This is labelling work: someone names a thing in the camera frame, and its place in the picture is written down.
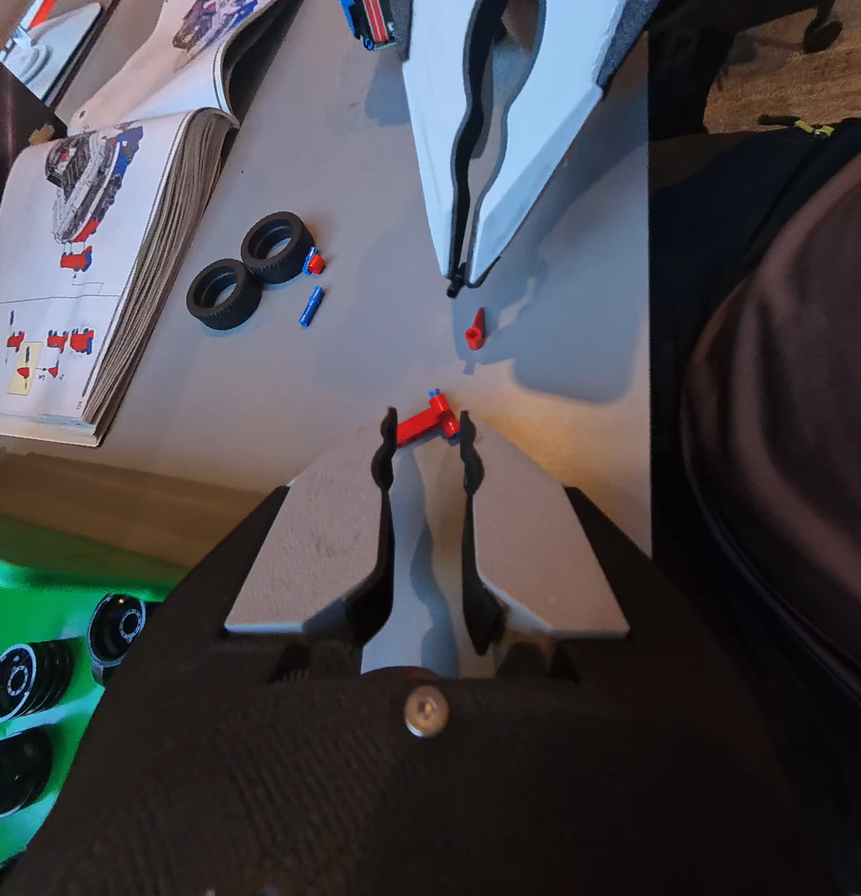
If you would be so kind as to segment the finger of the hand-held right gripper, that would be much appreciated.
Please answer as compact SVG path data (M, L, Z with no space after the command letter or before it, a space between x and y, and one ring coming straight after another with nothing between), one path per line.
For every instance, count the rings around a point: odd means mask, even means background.
M467 287L486 278L603 96L600 73L626 6L539 2L530 61L503 106L500 152L476 200Z
M409 54L402 62L431 239L447 280L469 274L462 259L471 208L468 181L484 121L482 84L507 2L411 3Z

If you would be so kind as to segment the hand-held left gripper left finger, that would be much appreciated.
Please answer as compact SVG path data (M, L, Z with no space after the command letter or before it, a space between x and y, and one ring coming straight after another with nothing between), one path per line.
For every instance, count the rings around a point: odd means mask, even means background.
M387 408L291 480L225 630L364 647L393 605L390 504L397 412Z

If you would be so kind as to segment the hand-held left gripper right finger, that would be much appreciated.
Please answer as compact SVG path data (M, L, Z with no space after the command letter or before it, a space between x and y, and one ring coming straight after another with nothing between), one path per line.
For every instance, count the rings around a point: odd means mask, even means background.
M478 655L507 639L618 641L630 626L568 491L483 420L460 416L462 606Z

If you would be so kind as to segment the red angled beam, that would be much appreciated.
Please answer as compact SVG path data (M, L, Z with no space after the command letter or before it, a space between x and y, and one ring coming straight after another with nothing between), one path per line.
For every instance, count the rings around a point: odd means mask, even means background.
M414 416L399 422L396 427L396 448L403 447L424 438L426 435L440 433L435 428L432 410L425 409Z

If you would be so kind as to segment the green plastic bin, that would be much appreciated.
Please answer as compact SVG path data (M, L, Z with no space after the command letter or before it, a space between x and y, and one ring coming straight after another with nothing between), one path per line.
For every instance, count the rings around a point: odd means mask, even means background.
M86 648L88 623L111 593L155 606L187 570L160 559L56 532L0 513L0 655L15 644L71 640L74 674L59 704L0 724L0 740L45 728L54 758L38 799L0 817L0 867L27 847L54 807L104 687L92 677Z

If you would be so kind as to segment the grey desk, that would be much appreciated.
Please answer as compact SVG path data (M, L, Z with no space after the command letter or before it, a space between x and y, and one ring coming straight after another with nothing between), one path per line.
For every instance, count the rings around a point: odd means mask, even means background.
M250 100L144 359L98 449L0 436L43 454L263 497L388 407L440 388L652 550L649 439L648 46L615 74L489 278L446 296L398 61L350 38L335 2L304 2L250 58ZM328 255L325 299L271 287L230 334L185 291L274 210ZM465 340L479 308L486 342Z

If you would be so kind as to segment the black office chair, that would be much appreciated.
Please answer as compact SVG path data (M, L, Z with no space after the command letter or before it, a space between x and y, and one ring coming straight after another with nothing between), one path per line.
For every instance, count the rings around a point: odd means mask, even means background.
M663 1L649 20L649 140L705 132L707 98L738 33L810 8L803 51L827 49L842 25L833 1Z

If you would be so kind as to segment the toy brick race car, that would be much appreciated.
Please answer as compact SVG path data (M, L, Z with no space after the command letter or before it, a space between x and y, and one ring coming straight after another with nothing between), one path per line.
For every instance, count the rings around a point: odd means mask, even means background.
M369 51L394 49L409 57L413 1L340 1L352 35Z

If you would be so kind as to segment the black yellow tool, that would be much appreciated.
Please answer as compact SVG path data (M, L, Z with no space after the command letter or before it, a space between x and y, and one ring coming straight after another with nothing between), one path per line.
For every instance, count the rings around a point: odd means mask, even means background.
M832 125L812 125L803 118L798 118L794 115L774 116L764 114L759 117L758 125L761 127L796 129L819 139L828 139L836 130Z

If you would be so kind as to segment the black rubber toy tire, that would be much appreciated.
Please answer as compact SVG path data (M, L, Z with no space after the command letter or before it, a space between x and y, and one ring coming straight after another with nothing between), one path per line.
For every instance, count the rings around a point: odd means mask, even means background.
M263 284L276 285L302 273L315 241L302 219L290 211L260 218L240 247L244 266Z
M261 281L242 261L221 259L205 266L191 282L187 294L190 315L211 330L232 330L257 310Z

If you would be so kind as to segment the person's black pants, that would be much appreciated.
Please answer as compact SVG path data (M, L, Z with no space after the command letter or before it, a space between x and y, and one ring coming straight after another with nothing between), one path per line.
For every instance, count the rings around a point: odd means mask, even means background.
M832 123L830 134L792 123L651 147L651 487L659 561L668 555L675 517L683 516L679 406L698 337L796 211L861 152L861 118Z

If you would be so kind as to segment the person's brown sweater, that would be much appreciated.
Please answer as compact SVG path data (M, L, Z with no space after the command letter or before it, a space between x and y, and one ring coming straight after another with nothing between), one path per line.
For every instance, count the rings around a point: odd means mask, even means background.
M861 151L711 316L682 409L777 758L838 888L861 894Z

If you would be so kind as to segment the open instruction booklet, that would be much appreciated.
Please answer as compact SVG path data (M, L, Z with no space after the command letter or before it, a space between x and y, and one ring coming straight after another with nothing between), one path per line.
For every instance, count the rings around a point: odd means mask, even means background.
M0 202L0 435L97 446L204 215L240 120L230 83L282 2L163 2Z

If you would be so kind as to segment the white tray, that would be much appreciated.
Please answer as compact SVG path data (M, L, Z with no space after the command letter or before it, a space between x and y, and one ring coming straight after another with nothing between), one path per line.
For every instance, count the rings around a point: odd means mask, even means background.
M106 9L96 1L0 2L0 63L53 104Z

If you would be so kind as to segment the toy car box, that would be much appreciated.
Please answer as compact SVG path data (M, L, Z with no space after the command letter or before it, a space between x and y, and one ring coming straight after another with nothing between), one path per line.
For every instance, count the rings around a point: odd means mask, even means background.
M0 202L19 154L65 135L66 125L53 110L0 62Z

